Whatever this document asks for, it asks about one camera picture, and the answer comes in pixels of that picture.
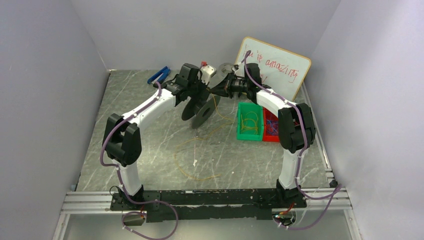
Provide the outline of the dark grey perforated spool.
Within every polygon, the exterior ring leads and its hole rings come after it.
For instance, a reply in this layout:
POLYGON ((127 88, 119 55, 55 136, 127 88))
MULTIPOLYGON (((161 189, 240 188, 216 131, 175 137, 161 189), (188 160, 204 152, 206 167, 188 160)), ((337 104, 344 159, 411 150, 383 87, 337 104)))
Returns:
POLYGON ((198 129, 214 113, 220 100, 220 96, 213 94, 210 99, 191 98, 182 111, 181 119, 191 120, 191 128, 198 129))

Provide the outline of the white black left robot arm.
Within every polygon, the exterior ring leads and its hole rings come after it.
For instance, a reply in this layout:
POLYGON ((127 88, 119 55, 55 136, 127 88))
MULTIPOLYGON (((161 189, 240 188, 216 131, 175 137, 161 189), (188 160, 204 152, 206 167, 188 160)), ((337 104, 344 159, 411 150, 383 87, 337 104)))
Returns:
POLYGON ((117 171, 119 185, 117 187, 121 203, 131 210, 139 210, 145 202, 144 187, 139 178, 137 160, 142 153, 142 132, 157 121, 165 112, 189 99, 181 118, 192 120, 192 129, 199 128, 213 113, 214 103, 208 101, 210 93, 207 89, 217 69, 211 65, 185 63, 173 79, 165 81, 157 77, 150 82, 157 88, 156 93, 148 100, 123 114, 112 114, 107 119, 100 152, 100 163, 103 166, 104 155, 111 160, 111 167, 117 171))

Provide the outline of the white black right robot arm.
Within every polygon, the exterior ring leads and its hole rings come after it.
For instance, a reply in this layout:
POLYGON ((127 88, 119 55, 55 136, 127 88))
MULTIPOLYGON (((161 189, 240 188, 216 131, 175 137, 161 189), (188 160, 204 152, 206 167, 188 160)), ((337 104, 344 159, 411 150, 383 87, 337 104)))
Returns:
POLYGON ((211 89, 211 93, 226 98, 237 93, 246 94, 253 103, 277 117, 278 138, 283 148, 282 169, 276 181, 275 194, 268 204, 304 208, 306 200, 299 189, 299 176, 304 156, 316 136, 312 110, 306 103, 289 101, 264 85, 257 63, 245 63, 243 68, 243 76, 228 73, 211 89))

